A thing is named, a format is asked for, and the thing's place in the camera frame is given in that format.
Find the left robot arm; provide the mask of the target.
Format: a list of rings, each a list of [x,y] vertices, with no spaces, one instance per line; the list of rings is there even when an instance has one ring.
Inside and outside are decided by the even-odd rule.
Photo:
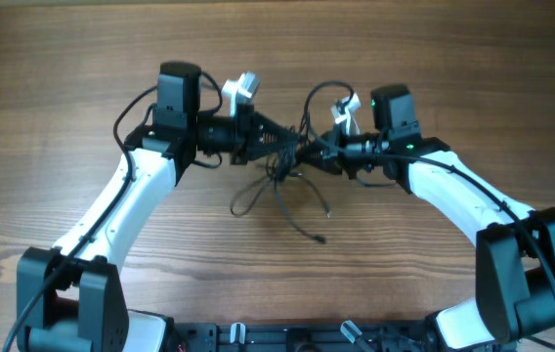
[[[166,62],[150,88],[155,101],[126,137],[112,178],[78,223],[52,247],[32,247],[17,270],[17,317],[5,344],[21,351],[181,351],[166,316],[127,307],[120,273],[152,212],[179,185],[197,154],[244,164],[292,151],[297,138],[252,106],[252,72],[217,85],[229,112],[203,110],[213,77],[199,66]]]

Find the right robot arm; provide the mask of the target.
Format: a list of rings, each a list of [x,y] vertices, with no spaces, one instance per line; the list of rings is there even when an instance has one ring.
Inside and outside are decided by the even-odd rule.
[[[441,211],[474,245],[475,295],[428,322],[440,351],[529,340],[555,350],[555,207],[536,210],[471,171],[447,144],[425,138],[403,84],[370,94],[375,131],[353,121],[355,93],[336,102],[332,130],[320,134],[303,108],[301,161],[356,177],[382,168],[407,193]]]

